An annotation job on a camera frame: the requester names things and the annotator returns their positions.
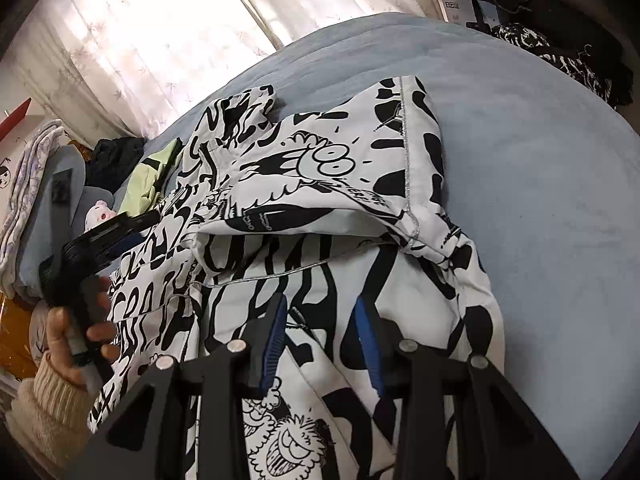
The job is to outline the cream knit sleeve forearm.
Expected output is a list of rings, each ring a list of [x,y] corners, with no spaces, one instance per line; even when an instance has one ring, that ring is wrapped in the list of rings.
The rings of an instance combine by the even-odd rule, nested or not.
[[[6,412],[6,428],[26,460],[50,479],[61,479],[92,436],[94,397],[66,380],[46,352],[37,374],[21,383]]]

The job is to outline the person's left hand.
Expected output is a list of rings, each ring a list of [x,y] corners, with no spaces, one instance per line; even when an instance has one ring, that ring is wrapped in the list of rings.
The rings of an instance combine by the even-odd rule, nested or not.
[[[51,367],[66,382],[81,390],[87,390],[85,377],[81,369],[75,365],[67,335],[72,328],[70,311],[64,307],[52,308],[47,318],[48,359]],[[116,327],[111,321],[96,323],[86,333],[89,340],[101,345],[104,359],[113,364],[119,357],[119,346],[113,344]]]

